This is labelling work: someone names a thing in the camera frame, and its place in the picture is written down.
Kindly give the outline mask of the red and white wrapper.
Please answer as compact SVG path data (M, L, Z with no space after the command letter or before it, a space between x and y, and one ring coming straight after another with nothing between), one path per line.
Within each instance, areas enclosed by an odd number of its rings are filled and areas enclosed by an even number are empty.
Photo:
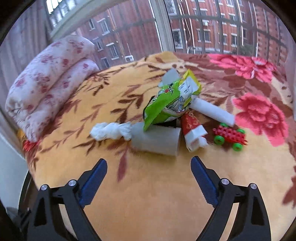
M208 145L205 136L208 132L198 121L196 116L188 110L181 117L181 128L185 138L186 147L190 152Z

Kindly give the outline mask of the white tissue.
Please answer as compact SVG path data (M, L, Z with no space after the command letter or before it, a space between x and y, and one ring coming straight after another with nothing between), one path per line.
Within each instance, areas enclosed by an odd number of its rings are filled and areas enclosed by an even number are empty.
M128 123L97 123L90 131L90 137L96 141L107 139L129 141L132 138L132 124Z

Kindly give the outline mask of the white foam roll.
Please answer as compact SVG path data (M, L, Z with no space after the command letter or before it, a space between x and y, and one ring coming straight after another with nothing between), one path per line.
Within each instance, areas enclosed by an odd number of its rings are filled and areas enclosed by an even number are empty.
M192 99L190 108L230 127L235 125L234 115L198 97Z

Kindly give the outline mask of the grey cardboard tube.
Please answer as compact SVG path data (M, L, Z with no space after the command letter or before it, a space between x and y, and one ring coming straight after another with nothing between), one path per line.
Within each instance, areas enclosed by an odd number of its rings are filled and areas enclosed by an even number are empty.
M131 129L131 144L138 151L177 156L181 128L151 125L144 131L144 123L135 123Z

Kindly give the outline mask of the green snack bag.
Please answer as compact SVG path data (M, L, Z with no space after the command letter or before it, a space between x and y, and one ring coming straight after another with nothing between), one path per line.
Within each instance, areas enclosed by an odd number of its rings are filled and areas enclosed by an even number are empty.
M201 83L191 70L180 77L174 83L159 88L144 108L144 131L151 125L179 118L188 110L192 96L201 93Z

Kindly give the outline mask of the red toy block car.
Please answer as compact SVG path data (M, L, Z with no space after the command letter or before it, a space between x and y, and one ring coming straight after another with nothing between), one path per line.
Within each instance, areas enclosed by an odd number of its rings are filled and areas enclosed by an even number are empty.
M212 129L214 133L214 143L217 145L231 144L234 151L240 152L248 144L246 133L243 129L234 129L225 123L220 123Z

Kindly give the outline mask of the yellow floral bed blanket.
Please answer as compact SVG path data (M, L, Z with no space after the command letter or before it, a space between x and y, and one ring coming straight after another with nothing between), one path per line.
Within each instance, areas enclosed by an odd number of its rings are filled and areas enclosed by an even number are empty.
M144 129L144 109L169 70L190 72L199 98L226 112L197 110ZM37 187L77 179L103 158L107 175L85 213L102 240L195 240L213 206L190 162L233 184L259 188L272 240L295 231L293 96L279 64L259 57L163 52L84 80L40 140L23 138Z

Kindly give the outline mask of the folded white floral quilt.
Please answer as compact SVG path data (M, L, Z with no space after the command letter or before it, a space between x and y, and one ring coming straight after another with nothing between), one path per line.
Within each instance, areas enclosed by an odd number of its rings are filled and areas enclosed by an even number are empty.
M31 142L37 142L45 127L85 78L99 68L89 57L95 45L69 35L39 53L10 87L5 110Z

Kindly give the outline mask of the right sheer curtain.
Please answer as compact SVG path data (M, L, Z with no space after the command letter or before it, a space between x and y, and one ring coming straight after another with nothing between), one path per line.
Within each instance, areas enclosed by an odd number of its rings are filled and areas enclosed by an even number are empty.
M292 95L293 119L295 121L295 52L292 50L288 51L287 59L285 61L285 74Z

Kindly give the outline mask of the sheer curtain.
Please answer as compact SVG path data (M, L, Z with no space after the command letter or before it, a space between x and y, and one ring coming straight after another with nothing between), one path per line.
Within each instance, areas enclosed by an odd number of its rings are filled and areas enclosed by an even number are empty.
M292 95L293 119L295 121L295 52L292 50L288 51L287 59L285 61L285 74Z
M1 44L1 109L15 79L48 46L47 13L45 2L35 1L21 14Z

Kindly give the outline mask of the left sheer curtain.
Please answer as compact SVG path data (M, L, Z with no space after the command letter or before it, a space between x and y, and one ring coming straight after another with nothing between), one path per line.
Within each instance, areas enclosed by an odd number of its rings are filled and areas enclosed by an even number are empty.
M1 44L1 109L15 79L48 46L47 13L45 2L35 1L21 14Z

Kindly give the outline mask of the window frame with bars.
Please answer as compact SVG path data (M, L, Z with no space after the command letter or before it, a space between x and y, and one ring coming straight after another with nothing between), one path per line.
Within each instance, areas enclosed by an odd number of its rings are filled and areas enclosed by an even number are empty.
M284 25L262 1L45 1L51 39L81 35L100 69L161 51L238 54L282 66Z

